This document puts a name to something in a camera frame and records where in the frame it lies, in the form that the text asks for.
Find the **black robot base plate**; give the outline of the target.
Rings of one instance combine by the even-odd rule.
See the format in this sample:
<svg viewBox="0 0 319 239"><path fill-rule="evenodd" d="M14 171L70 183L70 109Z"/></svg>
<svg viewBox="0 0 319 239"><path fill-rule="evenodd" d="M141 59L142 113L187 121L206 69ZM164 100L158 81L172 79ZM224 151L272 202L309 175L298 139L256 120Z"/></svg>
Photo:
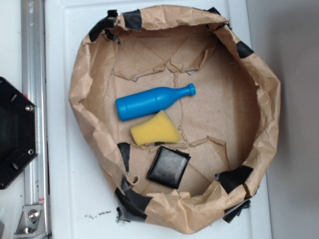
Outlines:
<svg viewBox="0 0 319 239"><path fill-rule="evenodd" d="M0 188L6 189L37 156L37 107L0 78Z"/></svg>

